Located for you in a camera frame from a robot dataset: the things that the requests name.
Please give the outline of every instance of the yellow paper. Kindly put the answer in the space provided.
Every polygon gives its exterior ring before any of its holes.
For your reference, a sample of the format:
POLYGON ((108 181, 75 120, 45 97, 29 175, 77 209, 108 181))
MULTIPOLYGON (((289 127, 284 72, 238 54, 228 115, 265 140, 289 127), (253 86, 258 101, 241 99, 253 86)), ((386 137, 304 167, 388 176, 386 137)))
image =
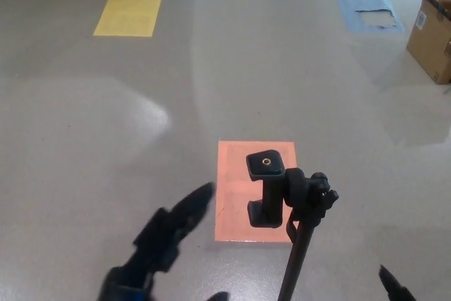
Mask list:
POLYGON ((151 37, 161 0, 108 0, 94 35, 151 37))

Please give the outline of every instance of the phone holder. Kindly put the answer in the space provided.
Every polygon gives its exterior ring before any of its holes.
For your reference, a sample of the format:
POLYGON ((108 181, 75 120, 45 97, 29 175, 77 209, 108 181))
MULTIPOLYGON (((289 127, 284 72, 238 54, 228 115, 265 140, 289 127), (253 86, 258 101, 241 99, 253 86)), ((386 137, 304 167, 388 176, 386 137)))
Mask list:
POLYGON ((285 169, 276 150, 250 154, 246 156, 246 162, 251 180, 263 181, 261 200, 247 205, 251 226, 277 228, 283 222, 284 201, 292 207, 286 229, 293 246, 278 297, 278 301, 289 301, 314 229, 338 199, 338 193, 330 189, 324 173, 318 172, 306 178, 299 168, 285 169))

